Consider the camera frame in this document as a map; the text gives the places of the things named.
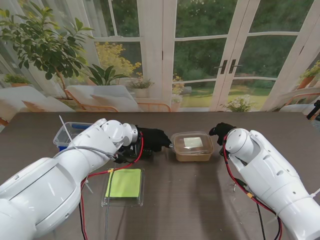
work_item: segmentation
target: food container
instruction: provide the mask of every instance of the food container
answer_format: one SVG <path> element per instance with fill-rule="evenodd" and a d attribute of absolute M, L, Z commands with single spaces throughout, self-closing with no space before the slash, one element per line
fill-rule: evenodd
<path fill-rule="evenodd" d="M 211 138 L 204 131 L 176 133 L 172 135 L 171 142 L 180 162 L 208 161 L 214 152 Z"/>
<path fill-rule="evenodd" d="M 82 133 L 88 127 L 90 127 L 92 123 L 84 123 L 84 122 L 66 122 L 65 127 L 70 134 L 70 137 L 74 139 L 78 134 Z M 66 149 L 70 143 L 70 139 L 68 134 L 62 126 L 60 130 L 57 132 L 53 139 L 53 143 L 59 148 L 59 151 Z"/>

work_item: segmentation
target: gray table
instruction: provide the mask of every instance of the gray table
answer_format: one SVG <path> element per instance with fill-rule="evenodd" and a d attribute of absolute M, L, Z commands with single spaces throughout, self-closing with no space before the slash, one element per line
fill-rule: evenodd
<path fill-rule="evenodd" d="M 206 131 L 226 122 L 262 134 L 300 174 L 311 193 L 320 187 L 320 135 L 301 113 L 286 112 L 181 112 L 181 113 L 62 113 L 65 122 L 93 123 L 100 118 L 159 128 L 174 133 Z M 58 152 L 53 138 L 61 122 L 57 113 L 19 113 L 0 133 L 0 183 L 42 157 Z M 109 240 L 260 240 L 257 207 L 229 178 L 219 156 L 209 162 L 177 162 L 165 150 L 151 161 L 140 161 L 145 170 L 142 207 L 111 207 Z M 107 169 L 105 165 L 99 171 Z M 235 168 L 231 170 L 236 176 Z M 105 176 L 90 180 L 91 194 L 84 188 L 86 229 L 90 240 L 104 239 L 105 212 L 101 207 Z M 262 209 L 266 237 L 277 233 L 273 215 Z M 78 209 L 54 232 L 41 240 L 81 240 Z"/>

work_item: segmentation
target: wire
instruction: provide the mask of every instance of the wire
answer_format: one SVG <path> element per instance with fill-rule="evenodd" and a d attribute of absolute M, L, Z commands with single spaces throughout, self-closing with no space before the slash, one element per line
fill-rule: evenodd
<path fill-rule="evenodd" d="M 110 170 L 107 170 L 107 171 L 101 171 L 101 172 L 97 172 L 97 173 L 93 173 L 93 174 L 89 174 L 85 179 L 83 179 L 81 181 L 81 184 L 80 184 L 80 187 L 81 187 L 81 190 L 83 189 L 84 185 L 85 185 L 85 181 L 88 179 L 88 178 L 91 178 L 91 177 L 94 177 L 94 176 L 97 176 L 97 175 L 102 175 L 102 174 L 108 174 L 108 173 L 113 173 L 114 171 L 118 171 L 120 169 L 126 169 L 130 166 L 132 166 L 134 163 L 136 163 L 140 158 L 141 158 L 141 155 L 142 155 L 142 152 L 143 152 L 143 149 L 144 149 L 144 138 L 143 138 L 143 134 L 142 132 L 140 133 L 141 134 L 141 146 L 140 146 L 140 153 L 139 153 L 139 156 L 136 158 L 136 160 L 134 160 L 132 163 L 128 164 L 128 165 L 125 165 L 123 167 L 118 167 L 118 168 L 115 168 L 115 169 L 110 169 Z M 84 232 L 84 235 L 85 235 L 85 240 L 88 239 L 88 236 L 87 236 L 87 232 L 86 232 L 86 222 L 85 222 L 85 206 L 84 206 L 84 198 L 83 198 L 83 195 L 81 194 L 81 207 L 82 207 L 82 221 L 83 221 L 83 232 Z"/>
<path fill-rule="evenodd" d="M 87 240 L 86 236 L 85 236 L 85 232 L 84 232 L 84 225 L 82 223 L 82 212 L 81 212 L 81 204 L 80 204 L 80 202 L 79 202 L 79 212 L 80 212 L 81 232 L 82 232 L 82 235 L 83 235 L 83 239 Z"/>
<path fill-rule="evenodd" d="M 111 193 L 111 184 L 112 179 L 114 178 L 114 171 L 110 174 L 110 185 L 109 185 L 109 191 L 108 191 L 108 203 L 106 206 L 106 214 L 105 214 L 105 230 L 104 230 L 104 238 L 107 240 L 108 237 L 108 215 L 109 215 L 109 206 L 110 206 L 110 193 Z"/>
<path fill-rule="evenodd" d="M 247 190 L 245 190 L 239 183 L 238 181 L 235 179 L 235 177 L 233 176 L 231 170 L 230 170 L 230 167 L 229 167 L 229 163 L 228 163 L 228 158 L 227 158 L 227 151 L 226 151 L 226 140 L 227 140 L 227 136 L 226 135 L 224 138 L 223 138 L 223 157 L 224 157 L 224 162 L 225 162 L 225 166 L 226 166 L 226 169 L 227 169 L 227 172 L 229 174 L 229 176 L 232 178 L 232 180 L 234 181 L 234 183 L 246 194 L 249 196 L 249 194 L 251 195 L 250 192 L 248 192 Z M 264 203 L 262 203 L 261 201 L 259 201 L 255 196 L 249 196 L 256 204 L 259 204 L 261 207 L 263 207 L 264 209 L 268 210 L 269 212 L 273 213 L 274 215 L 277 216 L 277 214 L 271 209 L 269 208 L 268 206 L 266 206 Z M 277 237 L 279 236 L 278 240 L 281 240 L 281 237 L 282 237 L 282 222 L 281 222 L 281 219 L 277 216 L 277 219 L 278 219 L 278 233 L 275 237 L 274 240 L 277 239 Z"/>
<path fill-rule="evenodd" d="M 260 218 L 260 224 L 261 224 L 261 230 L 262 230 L 263 240 L 266 240 L 264 223 L 263 223 L 263 221 L 262 221 L 262 216 L 261 216 L 260 207 L 259 207 L 259 204 L 258 204 L 258 203 L 256 203 L 256 207 L 258 208 L 258 213 L 259 213 L 259 218 Z"/>
<path fill-rule="evenodd" d="M 74 150 L 74 149 L 85 149 L 85 150 L 89 150 L 89 151 L 95 151 L 95 152 L 99 152 L 99 153 L 102 153 L 104 155 L 106 155 L 108 158 L 110 159 L 114 159 L 115 158 L 115 155 L 110 153 L 110 152 L 105 152 L 101 149 L 98 149 L 98 148 L 95 148 L 95 147 L 91 147 L 91 146 L 70 146 L 60 152 L 58 152 L 56 155 L 54 155 L 53 158 L 56 158 L 58 157 L 59 155 L 69 151 L 69 150 Z"/>

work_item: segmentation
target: flower pot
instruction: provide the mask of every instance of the flower pot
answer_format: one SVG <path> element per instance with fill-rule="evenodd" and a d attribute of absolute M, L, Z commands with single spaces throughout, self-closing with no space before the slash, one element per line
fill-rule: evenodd
<path fill-rule="evenodd" d="M 23 87 L 23 86 L 28 86 L 28 83 L 11 83 L 11 87 L 16 88 L 16 87 Z"/>
<path fill-rule="evenodd" d="M 178 112 L 181 102 L 172 102 L 171 103 L 171 112 Z"/>
<path fill-rule="evenodd" d="M 134 88 L 132 89 L 135 93 L 136 98 L 148 98 L 149 97 L 149 89 L 148 88 Z"/>
<path fill-rule="evenodd" d="M 305 79 L 302 80 L 300 85 L 297 87 L 297 89 L 304 89 L 311 81 L 315 78 L 315 76 L 308 76 Z"/>

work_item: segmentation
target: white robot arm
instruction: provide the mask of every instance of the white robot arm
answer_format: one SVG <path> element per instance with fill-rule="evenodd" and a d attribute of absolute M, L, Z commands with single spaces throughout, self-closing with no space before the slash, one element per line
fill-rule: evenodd
<path fill-rule="evenodd" d="M 235 128 L 225 149 L 250 191 L 280 217 L 294 240 L 320 239 L 320 206 L 294 167 L 259 132 Z"/>
<path fill-rule="evenodd" d="M 57 157 L 41 158 L 11 177 L 0 186 L 0 239 L 32 240 L 54 230 L 78 206 L 81 181 L 137 138 L 136 126 L 103 118 Z"/>

